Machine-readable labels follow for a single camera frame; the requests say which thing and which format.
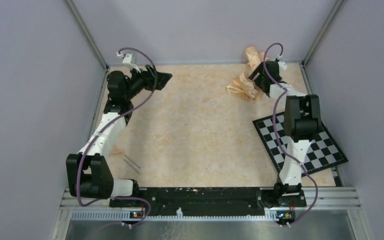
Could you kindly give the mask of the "orange cloth napkin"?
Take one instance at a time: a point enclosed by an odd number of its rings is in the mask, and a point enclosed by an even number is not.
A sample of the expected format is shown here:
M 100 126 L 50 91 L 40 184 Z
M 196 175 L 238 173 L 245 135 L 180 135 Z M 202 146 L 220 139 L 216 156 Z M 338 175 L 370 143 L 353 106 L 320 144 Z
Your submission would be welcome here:
M 244 55 L 247 64 L 244 72 L 235 77 L 225 88 L 226 92 L 242 100 L 259 100 L 263 91 L 249 79 L 251 73 L 262 63 L 265 53 L 258 52 L 255 46 L 245 48 Z

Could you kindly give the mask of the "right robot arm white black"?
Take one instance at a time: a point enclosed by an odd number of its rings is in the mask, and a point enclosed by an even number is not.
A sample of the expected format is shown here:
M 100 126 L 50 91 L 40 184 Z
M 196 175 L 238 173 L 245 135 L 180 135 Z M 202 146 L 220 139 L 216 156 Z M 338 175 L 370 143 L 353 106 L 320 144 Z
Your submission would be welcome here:
M 273 200 L 279 206 L 287 206 L 299 195 L 306 154 L 323 128 L 319 97 L 300 92 L 283 81 L 280 70 L 285 68 L 283 61 L 265 61 L 249 76 L 263 93 L 276 100 L 276 106 L 284 106 L 283 131 L 287 143 L 286 148 L 280 149 L 285 155 L 284 164 L 273 192 Z

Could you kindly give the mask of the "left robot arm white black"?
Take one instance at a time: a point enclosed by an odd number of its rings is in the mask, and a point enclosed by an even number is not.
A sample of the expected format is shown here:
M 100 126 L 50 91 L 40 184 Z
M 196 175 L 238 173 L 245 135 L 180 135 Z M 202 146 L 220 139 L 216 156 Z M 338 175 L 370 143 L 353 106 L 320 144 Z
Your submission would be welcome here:
M 135 190 L 137 182 L 114 178 L 106 158 L 133 111 L 138 109 L 132 99 L 143 90 L 151 93 L 162 90 L 173 75 L 159 72 L 151 65 L 131 69 L 130 73 L 127 76 L 115 70 L 107 75 L 107 101 L 98 127 L 78 153 L 66 158 L 68 187 L 73 197 L 99 200 L 121 197 L 129 207 L 140 202 L 141 194 Z

